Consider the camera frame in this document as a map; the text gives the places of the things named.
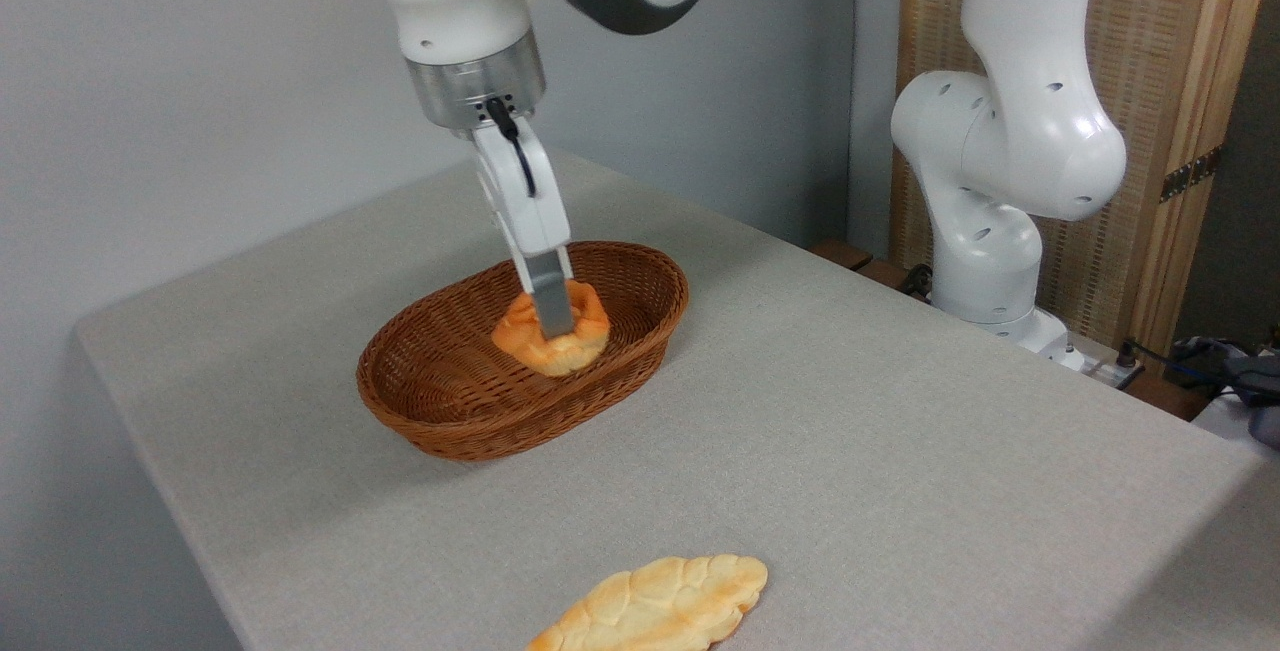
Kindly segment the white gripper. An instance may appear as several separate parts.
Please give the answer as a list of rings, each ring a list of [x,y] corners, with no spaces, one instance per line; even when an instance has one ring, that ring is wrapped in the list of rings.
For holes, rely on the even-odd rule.
[[[515,119],[511,142],[494,124],[471,130],[483,164],[481,180],[492,208],[515,255],[524,292],[531,297],[545,340],[573,333],[568,279],[573,278],[566,244],[568,217],[550,159],[531,124]]]

